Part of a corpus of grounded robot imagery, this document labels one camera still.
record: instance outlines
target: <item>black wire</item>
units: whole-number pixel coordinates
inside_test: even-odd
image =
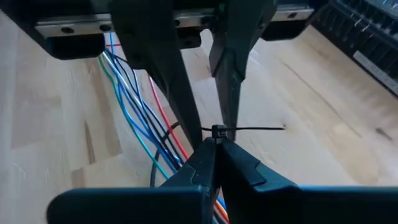
[[[171,125],[171,128],[173,130],[178,126],[179,126],[179,123],[176,122],[173,125]],[[164,134],[164,136],[162,137],[162,140],[167,138],[168,136],[170,136],[169,130],[167,130],[167,132]],[[159,151],[156,151],[155,160],[158,161],[158,159],[159,159]],[[155,163],[152,163],[152,169],[150,170],[150,180],[149,180],[150,187],[155,187],[156,168],[157,167],[156,167]]]
[[[160,152],[156,150],[155,160],[159,160]],[[155,187],[155,178],[156,178],[156,165],[152,163],[152,169],[150,170],[150,180],[149,180],[149,187]]]
[[[135,92],[136,95],[138,95],[138,91],[134,88],[134,86],[133,86],[133,84],[132,84],[132,81],[131,81],[129,75],[127,75],[126,70],[124,69],[124,67],[121,65],[121,63],[120,63],[120,61],[119,61],[119,60],[121,60],[122,58],[119,57],[119,56],[117,56],[117,55],[115,55],[115,54],[112,54],[109,50],[108,50],[108,53],[109,53],[111,56],[113,56],[113,57],[116,58],[116,62],[117,62],[118,65],[122,68],[124,74],[126,74],[127,79],[128,79],[128,81],[129,81],[129,84],[130,84],[132,90]],[[164,129],[164,127],[162,126],[162,123],[159,121],[159,119],[156,119],[155,114],[150,110],[149,106],[148,106],[146,103],[144,103],[144,106],[147,108],[147,110],[149,110],[149,111],[151,112],[152,117],[155,118],[155,120],[157,121],[157,124],[158,124],[159,127],[162,129],[162,131],[165,133],[165,135],[169,136],[169,135],[167,134],[168,131],[166,131],[166,130]],[[154,125],[153,121],[151,120],[150,116],[148,115],[148,113],[146,112],[146,110],[144,110],[144,112],[145,112],[145,114],[147,115],[148,120],[149,120],[151,126],[152,126],[153,129],[155,130],[157,137],[160,138],[160,133],[159,133],[159,131],[157,130],[156,126]],[[164,147],[166,148],[166,150],[170,152],[170,149],[169,149],[168,145],[167,145],[166,142],[165,142],[165,140],[168,140],[169,144],[171,145],[171,147],[172,147],[172,149],[173,149],[173,152],[175,153],[175,155],[177,156],[177,158],[178,158],[180,161],[182,161],[181,155],[178,153],[178,151],[177,151],[177,149],[175,148],[175,146],[174,146],[173,142],[171,141],[171,139],[170,139],[169,137],[166,137],[166,138],[163,137],[162,139],[164,139],[164,141],[163,141],[162,143],[163,143]]]
[[[136,95],[138,95],[138,92],[137,92],[137,90],[134,88],[134,86],[133,86],[133,84],[132,84],[132,81],[131,81],[129,75],[127,75],[126,70],[124,69],[124,67],[123,67],[123,66],[121,65],[121,63],[120,63],[120,60],[121,60],[121,61],[125,62],[126,64],[128,64],[127,61],[126,61],[125,59],[123,59],[123,58],[121,58],[121,57],[115,55],[115,54],[112,54],[112,52],[110,52],[108,49],[106,49],[106,50],[107,50],[107,52],[108,52],[111,56],[113,56],[113,57],[115,57],[116,59],[118,59],[118,60],[116,60],[116,62],[117,62],[118,65],[122,68],[123,72],[126,74],[127,79],[128,79],[128,81],[129,81],[129,84],[130,84],[132,90],[135,92]],[[165,130],[165,128],[162,126],[162,123],[159,121],[158,118],[156,118],[156,115],[153,113],[153,111],[150,110],[149,106],[148,106],[146,103],[144,103],[144,106],[150,111],[150,114],[152,115],[153,118],[155,118],[157,124],[158,124],[159,127],[162,129],[162,131],[165,133],[165,135],[169,136],[169,134],[167,134],[168,130],[167,130],[167,131]],[[171,147],[172,147],[174,153],[177,155],[178,159],[181,160],[181,155],[178,153],[178,151],[177,151],[177,149],[175,148],[175,146],[174,146],[173,142],[171,141],[170,137],[168,137],[167,140],[168,140],[169,144],[171,145]]]
[[[111,53],[110,51],[108,51],[108,50],[107,50],[106,52],[108,53],[108,55],[109,55],[111,58],[115,59],[115,57],[116,57],[115,54],[112,54],[112,53]],[[113,60],[113,61],[114,61],[114,62],[117,62],[117,63],[119,64],[119,66],[120,66],[119,60]],[[121,68],[122,68],[123,72],[126,74],[126,76],[127,76],[127,78],[128,78],[128,75],[127,75],[126,70],[123,68],[123,66],[121,66]],[[138,112],[139,112],[140,115],[142,116],[142,118],[143,118],[144,122],[146,123],[146,125],[148,125],[149,128],[152,127],[152,129],[155,130],[155,133],[156,133],[156,136],[158,137],[158,139],[161,139],[162,136],[160,135],[159,131],[156,129],[156,126],[154,125],[154,123],[153,123],[153,121],[151,120],[151,118],[148,116],[148,119],[146,119],[146,117],[144,116],[145,110],[144,110],[144,112],[143,112],[143,111],[140,109],[140,107],[138,106],[138,104],[137,104],[136,101],[132,100],[132,102],[134,103],[134,106],[137,108]],[[162,144],[160,143],[160,141],[159,141],[158,139],[155,138],[154,140],[157,141],[157,143],[161,146]],[[166,144],[165,142],[162,142],[162,143],[163,143],[163,145],[165,146],[165,148],[163,148],[164,154],[169,158],[169,160],[171,161],[171,163],[172,163],[172,165],[174,166],[174,168],[175,168],[176,170],[179,170],[180,166],[179,166],[179,164],[178,164],[178,161],[176,160],[176,158],[174,158],[174,156],[173,156],[173,154],[171,153],[171,151],[170,151],[169,147],[167,146],[167,144]]]
[[[176,127],[178,127],[180,124],[178,123],[178,121],[177,122],[175,122],[173,125],[171,125],[171,128],[172,128],[172,130],[174,130]],[[165,133],[164,133],[164,135],[163,135],[163,137],[162,137],[162,139],[164,139],[164,140],[166,140],[167,138],[170,138],[170,131],[169,130],[167,130]]]
[[[267,127],[243,127],[243,128],[222,128],[225,131],[240,131],[240,130],[268,130],[268,131],[283,131],[285,128],[267,128]],[[204,131],[211,131],[211,128],[202,128]]]

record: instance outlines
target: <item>black cable tie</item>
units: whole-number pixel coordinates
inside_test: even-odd
[[[263,131],[283,131],[286,127],[269,128],[269,127],[242,127],[242,128],[219,128],[220,131],[240,131],[240,130],[263,130]],[[211,128],[202,128],[204,131],[212,131]]]

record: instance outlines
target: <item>wire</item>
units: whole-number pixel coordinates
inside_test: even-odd
[[[121,46],[121,44],[113,44],[113,45],[106,44],[106,46],[107,47],[119,47],[119,46]]]
[[[211,128],[202,128],[204,131],[211,131]],[[244,128],[220,128],[224,131],[239,131],[239,130],[271,130],[271,131],[283,131],[285,128],[267,128],[267,127],[244,127]]]
[[[224,220],[220,217],[220,215],[216,211],[214,211],[214,217],[216,218],[216,220],[219,224],[225,223]]]
[[[217,200],[220,202],[221,206],[225,209],[225,208],[226,208],[225,202],[224,202],[224,200],[221,198],[220,195],[218,196]]]
[[[123,100],[123,99],[121,99],[120,97],[118,97],[119,94],[118,94],[118,91],[116,90],[116,83],[115,83],[115,81],[113,80],[111,74],[109,74],[109,72],[106,70],[106,68],[105,68],[104,63],[102,62],[102,60],[101,60],[100,58],[98,58],[98,61],[99,61],[99,64],[101,65],[101,68],[104,70],[106,76],[109,78],[109,80],[111,80],[111,83],[112,83],[113,90],[114,90],[114,93],[115,93],[115,95],[116,95],[116,98],[118,99],[119,104],[122,105],[122,100]],[[126,117],[126,119],[127,119],[127,117],[128,117],[128,112],[127,112],[127,110],[124,109],[124,110],[122,110],[122,112],[123,112],[123,115],[124,115],[124,116]],[[130,128],[132,129],[134,135],[137,137],[138,141],[140,142],[140,144],[142,145],[142,147],[144,148],[144,150],[146,151],[146,153],[148,154],[148,156],[150,157],[150,159],[152,159],[152,162],[156,164],[156,167],[160,170],[160,172],[162,173],[162,175],[163,175],[166,179],[168,179],[169,176],[167,175],[166,171],[164,171],[163,168],[162,168],[162,166],[160,166],[160,164],[155,160],[154,156],[152,155],[152,153],[150,152],[150,150],[148,149],[148,147],[146,146],[146,144],[144,143],[144,141],[142,140],[142,138],[140,137],[140,135],[138,135],[138,133],[137,133],[136,129],[134,128],[134,126],[133,126],[130,122],[128,122],[128,123],[129,123]]]
[[[152,89],[152,93],[154,94],[154,98],[157,104],[157,107],[163,117],[163,120],[166,123],[167,129],[169,130],[170,134],[172,135],[175,143],[177,143],[177,146],[180,148],[181,153],[183,154],[185,159],[188,159],[188,155],[187,152],[185,152],[184,148],[182,147],[180,141],[177,139],[176,135],[174,134],[172,127],[170,125],[170,121],[169,119],[167,119],[166,114],[164,113],[164,110],[162,108],[162,106],[160,105],[160,101],[159,101],[159,97],[157,96],[156,93],[156,89],[154,86],[154,82],[152,81],[151,77],[148,75],[148,79],[149,79],[149,83],[150,83],[150,88]],[[228,219],[228,214],[226,213],[225,209],[221,206],[221,204],[219,203],[219,201],[216,201],[216,208],[217,210],[221,213],[221,216],[229,223],[229,219]]]
[[[131,117],[131,115],[130,115],[129,113],[127,113],[126,119],[127,119],[129,122],[131,122],[131,123],[134,125],[134,127],[136,127],[136,128],[138,129],[138,131],[139,131],[142,135],[144,135],[147,139],[149,139],[150,141],[153,142],[153,139],[146,133],[146,131],[144,131],[144,130],[133,120],[133,118]]]
[[[138,86],[137,86],[138,83],[136,82],[136,87],[134,87],[134,85],[132,84],[132,81],[131,81],[131,79],[130,79],[130,77],[129,77],[129,74],[128,74],[127,71],[124,69],[124,67],[120,64],[120,61],[119,61],[117,55],[111,54],[111,52],[110,52],[109,50],[107,50],[107,53],[109,53],[110,56],[114,57],[116,63],[121,67],[121,69],[123,70],[125,76],[127,76],[127,80],[128,80],[128,82],[129,82],[129,84],[130,84],[130,86],[131,86],[133,92],[134,92],[136,95],[140,95],[141,93],[139,93],[139,92],[136,90],[136,89],[138,89]],[[133,70],[132,72],[133,72],[133,74],[134,74],[134,79],[137,80],[137,76],[136,76],[135,71]],[[164,129],[164,127],[163,127],[162,123],[160,122],[159,118],[156,116],[156,114],[153,112],[153,110],[148,106],[148,104],[147,104],[144,100],[138,102],[138,100],[135,99],[135,101],[133,101],[133,103],[134,103],[135,106],[138,108],[138,112],[140,112],[140,115],[143,117],[143,119],[144,119],[144,121],[146,122],[146,124],[148,125],[148,127],[150,127],[150,128],[152,127],[152,128],[153,128],[153,130],[155,131],[156,136],[157,136],[157,137],[159,138],[159,140],[160,140],[160,143],[162,143],[163,146],[165,147],[166,153],[170,156],[171,160],[174,162],[175,168],[176,168],[177,170],[179,170],[179,168],[180,168],[179,164],[180,164],[181,161],[182,161],[182,159],[181,159],[181,157],[180,157],[180,154],[177,152],[176,148],[174,147],[173,143],[171,142],[171,139],[170,139],[170,138],[166,138],[166,139],[169,141],[169,143],[170,143],[170,145],[171,145],[171,147],[172,147],[172,149],[173,149],[175,155],[173,155],[173,154],[170,152],[170,149],[169,149],[169,147],[167,146],[167,144],[166,144],[166,142],[165,142],[166,139],[162,138],[162,136],[160,135],[159,131],[157,130],[155,124],[153,123],[152,119],[150,118],[150,116],[148,115],[148,113],[147,113],[146,111],[147,111],[147,110],[149,111],[149,113],[152,115],[152,117],[155,118],[155,120],[157,121],[157,124],[160,126],[160,128],[163,130],[163,132],[166,133],[166,130]],[[141,106],[144,105],[146,108],[143,108],[142,110],[140,110],[140,108],[139,108],[139,106],[138,106],[137,104],[141,104]]]
[[[171,128],[172,130],[175,129],[176,127],[178,127],[178,122],[174,123]],[[162,137],[162,140],[164,141],[164,139],[170,134],[170,131],[167,130],[167,133],[165,133],[165,135]],[[158,160],[159,159],[159,152],[157,151],[155,154],[155,159]],[[149,179],[149,186],[150,187],[155,187],[155,177],[156,177],[156,166],[154,163],[152,163],[152,169],[150,170],[150,179]]]
[[[137,90],[134,88],[134,85],[132,84],[132,81],[131,81],[131,79],[130,79],[128,73],[126,72],[126,70],[124,69],[124,67],[123,67],[123,66],[121,65],[121,63],[120,63],[120,60],[121,60],[121,61],[123,61],[124,63],[126,63],[126,64],[128,65],[127,61],[126,61],[125,59],[119,57],[118,55],[112,54],[108,49],[106,49],[106,51],[108,51],[108,53],[111,54],[111,56],[113,56],[113,57],[116,58],[116,62],[117,62],[118,65],[122,68],[124,74],[127,76],[127,80],[129,81],[129,84],[130,84],[130,86],[131,86],[133,92],[134,92],[136,95],[138,95],[138,92],[137,92]],[[148,106],[148,104],[147,104],[145,101],[144,101],[144,106],[145,106],[146,109],[149,111],[149,113],[152,115],[152,117],[155,118],[156,123],[159,125],[159,127],[161,128],[161,130],[166,134],[166,130],[165,130],[165,128],[164,128],[162,122],[160,122],[160,119],[156,116],[156,114],[154,113],[154,111]],[[178,152],[177,152],[176,148],[174,147],[173,143],[171,142],[171,139],[170,139],[170,138],[167,138],[167,140],[168,140],[168,142],[170,143],[170,145],[171,145],[173,151],[176,153],[177,157],[181,160],[181,157],[180,157],[180,155],[178,154]]]
[[[124,78],[121,76],[119,70],[117,70],[115,64],[112,63],[112,60],[106,55],[106,53],[103,53],[103,56],[105,57],[105,59],[108,61],[108,65],[111,67],[112,71],[116,74],[116,78],[118,80],[119,85],[121,85],[121,83],[124,84],[124,86],[128,87],[126,81],[124,80]],[[126,88],[121,88],[122,92],[124,93],[128,103],[130,104],[130,106],[132,107],[133,111],[135,112],[135,114],[138,116],[140,122],[142,123],[142,125],[144,125],[145,129],[147,130],[149,136],[151,139],[153,139],[153,143],[155,144],[156,148],[158,150],[160,150],[160,154],[162,155],[162,157],[164,158],[166,164],[168,165],[168,167],[175,172],[176,171],[176,167],[178,167],[178,162],[172,162],[173,160],[171,159],[173,157],[173,155],[170,155],[171,152],[166,152],[164,150],[164,148],[161,147],[160,143],[156,140],[154,134],[151,132],[151,130],[149,129],[147,123],[144,121],[144,117],[140,116],[140,114],[137,112],[139,110],[138,108],[135,108],[135,106],[133,105],[133,100],[131,98],[131,94],[126,91]]]
[[[171,125],[172,130],[174,130],[176,127],[178,127],[180,124],[178,121],[176,121],[174,124]],[[162,139],[167,139],[170,136],[170,131],[167,130],[166,133],[163,135]]]
[[[111,36],[111,33],[110,33],[110,37],[111,37],[111,45],[112,45],[111,50],[112,50],[112,53],[113,53],[113,43],[112,43],[112,36]],[[169,122],[169,120],[167,119],[167,117],[166,117],[166,115],[165,115],[165,113],[164,113],[164,110],[163,110],[163,108],[162,108],[161,105],[160,105],[160,101],[159,101],[159,98],[157,97],[157,93],[156,93],[156,90],[155,90],[155,88],[154,88],[153,81],[152,81],[152,79],[150,78],[149,75],[148,75],[148,78],[149,78],[149,82],[150,82],[150,87],[151,87],[151,89],[152,89],[152,93],[154,94],[154,97],[155,97],[155,100],[156,100],[156,104],[157,104],[157,106],[159,107],[160,113],[161,113],[161,115],[162,115],[162,117],[163,117],[163,119],[164,119],[164,121],[165,121],[165,123],[166,123],[166,126],[167,126],[167,128],[168,128],[170,134],[172,135],[174,141],[177,143],[177,146],[178,146],[178,148],[180,149],[181,153],[183,154],[184,158],[185,158],[185,159],[188,159],[188,155],[187,155],[186,151],[184,150],[184,148],[182,147],[180,141],[177,139],[176,135],[174,135],[174,132],[172,131],[172,128],[171,128],[171,126],[170,126],[170,122]],[[156,162],[157,165],[159,165],[159,163],[155,160],[155,158],[153,157],[153,155],[152,155],[149,151],[147,151],[147,152],[149,153],[149,156],[151,157],[151,159],[152,159],[154,162]],[[221,216],[222,216],[227,222],[229,222],[229,220],[228,220],[228,215],[227,215],[225,209],[224,209],[224,208],[221,206],[221,204],[219,203],[219,201],[216,201],[216,208],[217,208],[217,210],[221,213]]]
[[[161,113],[161,115],[163,117],[163,120],[164,120],[164,122],[166,124],[166,127],[169,130],[170,134],[172,135],[175,143],[177,144],[178,148],[180,149],[180,151],[181,151],[182,155],[184,156],[185,160],[187,160],[188,159],[187,152],[184,150],[184,148],[182,147],[180,141],[177,139],[176,135],[174,134],[174,132],[172,130],[172,127],[170,125],[170,121],[169,121],[169,119],[167,119],[166,114],[164,113],[164,110],[163,110],[162,106],[160,105],[159,97],[157,96],[156,89],[155,89],[155,86],[154,86],[154,82],[152,81],[152,79],[151,79],[151,77],[149,75],[148,75],[148,79],[149,79],[149,83],[150,83],[150,88],[152,89],[152,93],[154,94],[156,105],[157,105],[157,107],[158,107],[158,109],[159,109],[159,111],[160,111],[160,113]]]

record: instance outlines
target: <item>black plastic part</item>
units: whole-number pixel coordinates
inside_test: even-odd
[[[201,28],[177,29],[179,49],[192,49],[201,46]]]
[[[398,17],[369,2],[372,1],[330,1],[313,26],[391,93],[398,95]],[[360,62],[354,56],[358,54],[373,65]]]
[[[315,13],[303,21],[275,21],[271,22],[265,31],[262,33],[261,38],[266,41],[273,40],[289,40],[298,37],[307,26],[311,23],[317,12],[325,6],[327,0],[279,0],[278,5],[294,4],[295,6],[311,7]]]
[[[219,138],[228,138],[228,133],[225,130],[226,128],[226,125],[213,125],[211,127],[211,137],[215,140]]]
[[[241,83],[246,78],[249,52],[277,9],[275,0],[228,0],[220,9],[210,52],[211,73],[216,79],[223,122],[235,128],[238,121]],[[228,131],[235,140],[236,131]]]
[[[207,189],[157,187],[76,189],[53,199],[48,224],[211,223]]]
[[[398,222],[398,187],[298,186],[229,139],[218,152],[231,224]]]
[[[43,16],[40,12],[44,10],[44,6],[39,1],[0,0],[0,9],[30,38],[55,58],[67,60],[97,57],[105,48],[102,34],[45,39],[35,29],[35,23]]]
[[[298,186],[231,140],[207,138],[159,188],[76,189],[49,224],[211,223],[220,184],[229,223],[397,223],[398,187]]]
[[[148,71],[195,149],[202,142],[200,119],[179,49],[172,1],[118,0],[109,8],[129,66]]]
[[[398,223],[397,187],[300,186],[303,223]]]

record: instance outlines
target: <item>wooden table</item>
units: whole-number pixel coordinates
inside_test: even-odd
[[[51,58],[3,14],[0,28],[0,223],[45,223],[48,202],[74,187],[148,186],[150,159],[97,59]],[[210,127],[221,114],[210,33],[202,39],[182,54]],[[146,73],[139,78],[156,109]],[[175,120],[165,98],[162,105]],[[286,125],[240,131],[237,143],[298,184],[398,184],[398,101],[312,27],[295,40],[256,44],[238,124]]]

